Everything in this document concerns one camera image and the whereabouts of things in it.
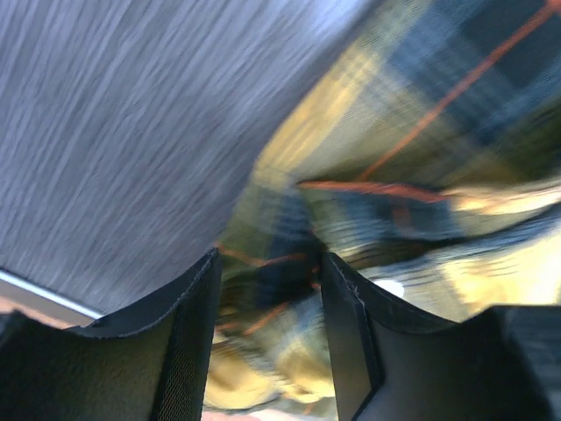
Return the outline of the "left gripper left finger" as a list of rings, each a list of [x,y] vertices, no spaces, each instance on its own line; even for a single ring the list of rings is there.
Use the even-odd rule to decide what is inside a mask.
[[[4,420],[197,420],[220,286],[217,251],[85,327],[1,317]]]

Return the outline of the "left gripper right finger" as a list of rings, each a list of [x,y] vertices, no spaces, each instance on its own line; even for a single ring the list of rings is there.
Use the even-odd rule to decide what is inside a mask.
[[[340,419],[559,419],[557,306],[498,305],[456,323],[333,253],[320,280]]]

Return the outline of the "yellow plaid long sleeve shirt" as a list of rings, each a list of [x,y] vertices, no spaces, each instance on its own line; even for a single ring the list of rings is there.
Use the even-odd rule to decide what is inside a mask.
[[[334,419],[324,252],[460,321],[560,301],[560,4],[385,1],[218,241],[204,409]]]

